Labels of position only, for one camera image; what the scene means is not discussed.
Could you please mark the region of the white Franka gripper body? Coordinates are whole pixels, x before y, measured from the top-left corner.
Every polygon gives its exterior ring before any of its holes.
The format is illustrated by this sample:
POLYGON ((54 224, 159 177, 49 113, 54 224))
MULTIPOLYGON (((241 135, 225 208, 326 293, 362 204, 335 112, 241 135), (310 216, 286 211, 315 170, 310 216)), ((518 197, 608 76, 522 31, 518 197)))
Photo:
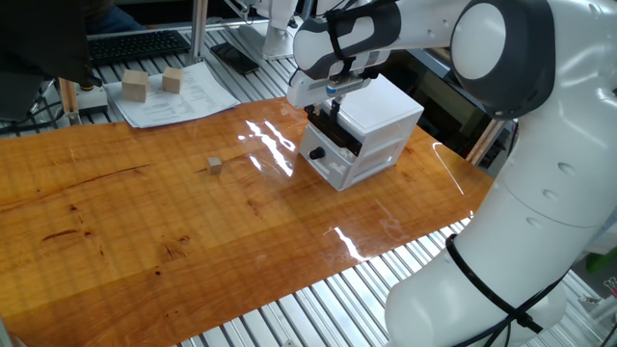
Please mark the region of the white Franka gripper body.
POLYGON ((362 79, 354 73, 344 76, 341 81, 331 78, 314 80, 303 71, 296 71, 288 82, 287 100, 296 108, 305 108, 330 98, 344 97, 367 87, 370 81, 370 78, 362 79))

